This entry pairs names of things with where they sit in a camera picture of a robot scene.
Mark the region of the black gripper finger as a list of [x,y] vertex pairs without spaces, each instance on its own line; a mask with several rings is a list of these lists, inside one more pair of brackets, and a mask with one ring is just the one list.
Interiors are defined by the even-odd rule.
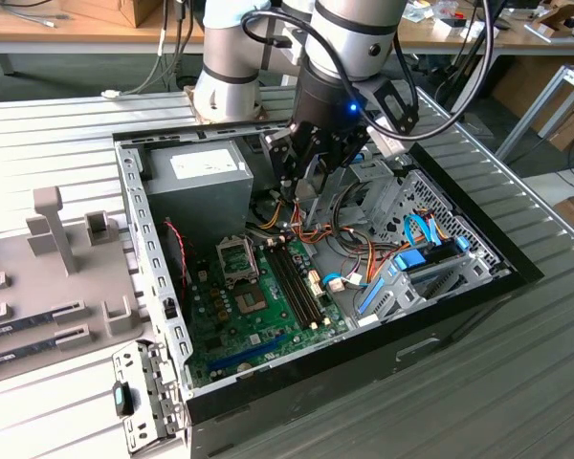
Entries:
[[296,200],[298,183],[317,154],[314,136],[302,140],[290,128],[264,131],[260,142],[285,200]]
[[347,167],[360,153],[369,140],[364,126],[358,125],[348,133],[330,133],[321,130],[317,134],[319,143],[319,170],[322,186],[339,167]]

